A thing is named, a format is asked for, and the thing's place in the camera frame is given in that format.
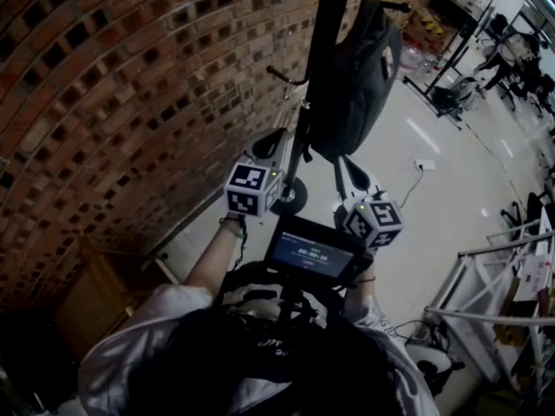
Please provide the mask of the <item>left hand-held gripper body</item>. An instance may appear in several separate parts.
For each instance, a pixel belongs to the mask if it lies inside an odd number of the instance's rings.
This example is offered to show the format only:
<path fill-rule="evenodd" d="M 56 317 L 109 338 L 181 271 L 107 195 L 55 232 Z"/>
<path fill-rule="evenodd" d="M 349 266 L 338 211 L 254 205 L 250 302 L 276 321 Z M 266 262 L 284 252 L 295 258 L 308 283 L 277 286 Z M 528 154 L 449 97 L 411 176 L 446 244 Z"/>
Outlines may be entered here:
<path fill-rule="evenodd" d="M 289 132 L 269 128 L 246 142 L 224 186 L 227 210 L 261 218 L 282 192 Z"/>

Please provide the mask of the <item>black backpack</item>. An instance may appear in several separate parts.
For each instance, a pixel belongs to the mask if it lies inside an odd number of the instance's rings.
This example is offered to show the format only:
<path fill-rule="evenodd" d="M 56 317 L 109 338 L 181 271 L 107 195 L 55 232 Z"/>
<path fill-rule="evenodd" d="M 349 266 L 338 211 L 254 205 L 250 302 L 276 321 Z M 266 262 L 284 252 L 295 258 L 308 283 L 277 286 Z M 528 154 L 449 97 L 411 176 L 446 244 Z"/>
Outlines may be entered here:
<path fill-rule="evenodd" d="M 398 74 L 402 34 L 384 2 L 362 0 L 349 33 L 323 67 L 310 105 L 311 149 L 330 163 L 353 154 L 379 118 Z"/>

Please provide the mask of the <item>person's right forearm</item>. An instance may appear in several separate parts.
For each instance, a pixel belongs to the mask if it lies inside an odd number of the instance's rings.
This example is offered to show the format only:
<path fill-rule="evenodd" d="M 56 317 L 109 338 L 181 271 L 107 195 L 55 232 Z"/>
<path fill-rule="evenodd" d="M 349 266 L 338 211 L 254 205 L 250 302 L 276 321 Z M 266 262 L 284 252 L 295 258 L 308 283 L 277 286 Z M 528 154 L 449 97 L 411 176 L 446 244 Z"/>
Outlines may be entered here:
<path fill-rule="evenodd" d="M 375 276 L 375 254 L 367 252 L 363 259 L 365 270 L 357 274 L 354 281 L 346 289 L 345 302 L 349 305 L 360 303 L 364 298 L 375 295 L 375 281 L 358 284 L 357 280 Z"/>

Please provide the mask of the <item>person's left forearm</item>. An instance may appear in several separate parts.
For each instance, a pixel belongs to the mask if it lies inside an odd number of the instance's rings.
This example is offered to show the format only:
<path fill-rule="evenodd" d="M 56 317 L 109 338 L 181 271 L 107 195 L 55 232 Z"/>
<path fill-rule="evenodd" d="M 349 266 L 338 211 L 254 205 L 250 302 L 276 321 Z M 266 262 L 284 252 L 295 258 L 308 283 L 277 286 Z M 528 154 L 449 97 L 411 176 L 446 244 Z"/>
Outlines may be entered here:
<path fill-rule="evenodd" d="M 230 212 L 226 215 L 226 217 L 237 216 L 241 215 Z M 216 296 L 225 279 L 239 240 L 228 230 L 219 226 L 199 260 L 194 264 L 184 284 L 204 288 Z"/>

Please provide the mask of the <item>green left wrist band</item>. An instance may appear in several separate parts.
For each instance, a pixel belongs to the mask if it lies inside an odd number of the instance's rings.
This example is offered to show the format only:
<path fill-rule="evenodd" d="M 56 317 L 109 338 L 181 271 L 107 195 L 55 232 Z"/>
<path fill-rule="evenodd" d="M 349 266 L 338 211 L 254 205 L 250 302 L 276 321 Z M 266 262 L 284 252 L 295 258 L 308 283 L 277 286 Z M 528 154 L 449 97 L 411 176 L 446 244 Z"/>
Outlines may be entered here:
<path fill-rule="evenodd" d="M 219 226 L 228 230 L 238 239 L 243 239 L 247 236 L 246 222 L 242 216 L 221 218 Z"/>

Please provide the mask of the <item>black chest monitor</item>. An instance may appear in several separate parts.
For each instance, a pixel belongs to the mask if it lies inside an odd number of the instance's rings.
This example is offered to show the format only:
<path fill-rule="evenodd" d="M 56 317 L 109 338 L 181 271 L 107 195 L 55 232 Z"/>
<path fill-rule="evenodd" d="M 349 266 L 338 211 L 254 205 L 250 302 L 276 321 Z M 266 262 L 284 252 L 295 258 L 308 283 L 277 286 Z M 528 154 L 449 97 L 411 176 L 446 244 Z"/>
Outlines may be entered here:
<path fill-rule="evenodd" d="M 350 283 L 372 263 L 361 238 L 311 222 L 283 215 L 264 256 L 267 267 L 303 280 Z"/>

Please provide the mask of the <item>white tube rack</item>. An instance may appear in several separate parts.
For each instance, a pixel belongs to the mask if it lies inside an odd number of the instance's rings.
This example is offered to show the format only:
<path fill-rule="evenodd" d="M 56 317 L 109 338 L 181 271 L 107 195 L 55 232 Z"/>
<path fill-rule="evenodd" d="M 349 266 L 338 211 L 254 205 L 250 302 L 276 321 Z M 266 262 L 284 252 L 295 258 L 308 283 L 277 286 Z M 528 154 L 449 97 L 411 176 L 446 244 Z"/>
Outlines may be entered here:
<path fill-rule="evenodd" d="M 459 252 L 427 315 L 447 325 L 490 382 L 536 406 L 555 389 L 555 229 L 547 217 Z"/>

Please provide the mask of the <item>black office chair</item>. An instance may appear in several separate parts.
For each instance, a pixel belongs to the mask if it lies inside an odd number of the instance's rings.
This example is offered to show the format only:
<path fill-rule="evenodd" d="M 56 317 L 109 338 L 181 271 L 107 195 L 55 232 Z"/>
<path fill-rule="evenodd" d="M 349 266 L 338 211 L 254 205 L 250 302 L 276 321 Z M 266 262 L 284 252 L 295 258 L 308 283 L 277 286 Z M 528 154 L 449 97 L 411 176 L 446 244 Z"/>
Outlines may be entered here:
<path fill-rule="evenodd" d="M 505 218 L 512 227 L 518 227 L 523 224 L 531 224 L 533 221 L 540 219 L 543 203 L 539 195 L 530 192 L 527 198 L 525 216 L 522 216 L 517 201 L 513 201 L 511 207 L 515 215 L 505 209 L 500 211 L 500 215 Z"/>

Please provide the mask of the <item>white floor device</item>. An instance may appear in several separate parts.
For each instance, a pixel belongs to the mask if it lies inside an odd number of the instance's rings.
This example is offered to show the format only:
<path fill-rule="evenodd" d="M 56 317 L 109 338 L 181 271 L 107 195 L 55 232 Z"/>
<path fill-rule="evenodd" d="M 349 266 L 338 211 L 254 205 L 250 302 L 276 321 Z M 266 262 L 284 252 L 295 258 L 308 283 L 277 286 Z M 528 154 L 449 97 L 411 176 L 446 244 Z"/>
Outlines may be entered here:
<path fill-rule="evenodd" d="M 458 107 L 464 111 L 473 111 L 477 107 L 480 84 L 471 75 L 460 75 L 448 88 Z"/>

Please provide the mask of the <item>clear plastic jug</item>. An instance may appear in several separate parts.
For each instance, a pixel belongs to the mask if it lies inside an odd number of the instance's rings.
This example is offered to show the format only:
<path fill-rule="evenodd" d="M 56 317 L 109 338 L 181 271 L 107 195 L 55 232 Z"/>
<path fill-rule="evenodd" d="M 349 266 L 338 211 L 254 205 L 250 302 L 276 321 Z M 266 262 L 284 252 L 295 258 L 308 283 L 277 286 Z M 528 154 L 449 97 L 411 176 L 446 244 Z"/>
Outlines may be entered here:
<path fill-rule="evenodd" d="M 400 58 L 400 70 L 404 74 L 414 73 L 416 70 L 421 69 L 428 59 L 426 54 L 412 43 L 404 43 L 402 45 L 402 52 Z"/>

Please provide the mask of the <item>white round appliance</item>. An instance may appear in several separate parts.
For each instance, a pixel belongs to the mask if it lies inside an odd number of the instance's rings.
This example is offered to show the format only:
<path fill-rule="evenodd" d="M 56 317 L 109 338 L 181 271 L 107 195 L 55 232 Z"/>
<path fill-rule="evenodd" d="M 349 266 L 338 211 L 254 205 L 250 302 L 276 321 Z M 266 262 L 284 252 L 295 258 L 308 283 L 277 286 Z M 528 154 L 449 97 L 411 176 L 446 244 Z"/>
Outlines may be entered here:
<path fill-rule="evenodd" d="M 482 382 L 479 370 L 453 338 L 409 341 L 405 348 L 423 374 L 441 416 L 454 416 Z"/>

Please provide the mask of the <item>wooden cabinet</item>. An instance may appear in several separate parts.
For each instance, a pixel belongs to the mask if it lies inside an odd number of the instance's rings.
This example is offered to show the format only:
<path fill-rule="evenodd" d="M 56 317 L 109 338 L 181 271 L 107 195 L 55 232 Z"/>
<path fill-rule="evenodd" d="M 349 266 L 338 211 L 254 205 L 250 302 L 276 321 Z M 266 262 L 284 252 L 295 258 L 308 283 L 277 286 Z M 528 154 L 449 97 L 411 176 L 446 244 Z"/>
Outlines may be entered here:
<path fill-rule="evenodd" d="M 163 258 L 94 246 L 79 234 L 84 267 L 55 311 L 55 325 L 77 360 L 125 323 L 162 284 L 179 279 Z"/>

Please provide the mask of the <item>cardboard boxes with striped tape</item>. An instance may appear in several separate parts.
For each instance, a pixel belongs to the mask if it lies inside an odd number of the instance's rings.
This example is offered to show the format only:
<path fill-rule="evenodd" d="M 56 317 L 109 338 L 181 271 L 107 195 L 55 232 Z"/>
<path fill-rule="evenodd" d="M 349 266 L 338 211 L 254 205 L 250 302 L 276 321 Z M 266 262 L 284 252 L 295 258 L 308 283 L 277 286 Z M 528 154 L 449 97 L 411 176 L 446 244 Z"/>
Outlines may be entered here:
<path fill-rule="evenodd" d="M 445 31 L 427 12 L 415 11 L 404 32 L 427 52 L 438 55 L 443 50 Z"/>

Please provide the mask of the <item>black monitor mount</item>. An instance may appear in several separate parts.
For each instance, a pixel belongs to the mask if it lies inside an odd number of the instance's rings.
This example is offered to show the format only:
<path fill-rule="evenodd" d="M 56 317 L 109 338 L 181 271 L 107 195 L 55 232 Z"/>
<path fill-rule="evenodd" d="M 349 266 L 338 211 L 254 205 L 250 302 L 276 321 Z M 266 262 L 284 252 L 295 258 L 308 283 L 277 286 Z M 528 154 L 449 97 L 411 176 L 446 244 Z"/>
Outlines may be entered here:
<path fill-rule="evenodd" d="M 250 262 L 226 274 L 215 304 L 244 318 L 326 328 L 343 313 L 344 299 L 313 276 L 298 278 Z"/>

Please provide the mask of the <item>black frame table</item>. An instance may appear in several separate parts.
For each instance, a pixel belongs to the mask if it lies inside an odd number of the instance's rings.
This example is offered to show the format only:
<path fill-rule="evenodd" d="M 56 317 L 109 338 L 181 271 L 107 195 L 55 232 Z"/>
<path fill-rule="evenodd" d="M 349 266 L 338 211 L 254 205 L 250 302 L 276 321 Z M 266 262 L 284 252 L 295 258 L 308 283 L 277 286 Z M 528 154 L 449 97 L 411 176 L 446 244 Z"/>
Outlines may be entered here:
<path fill-rule="evenodd" d="M 415 93 L 428 104 L 436 116 L 440 118 L 448 116 L 448 113 L 446 109 L 442 109 L 433 101 L 432 94 L 438 88 L 438 83 L 441 78 L 448 70 L 455 69 L 456 64 L 467 51 L 469 42 L 478 28 L 482 15 L 475 16 L 471 10 L 465 9 L 454 0 L 431 0 L 428 7 L 433 13 L 438 14 L 441 20 L 445 20 L 456 28 L 455 37 L 450 41 L 448 46 L 451 47 L 457 38 L 460 38 L 460 41 L 454 52 L 451 53 L 445 64 L 441 67 L 436 77 L 425 89 L 422 89 L 409 75 L 404 75 L 402 77 L 402 83 L 413 89 Z"/>

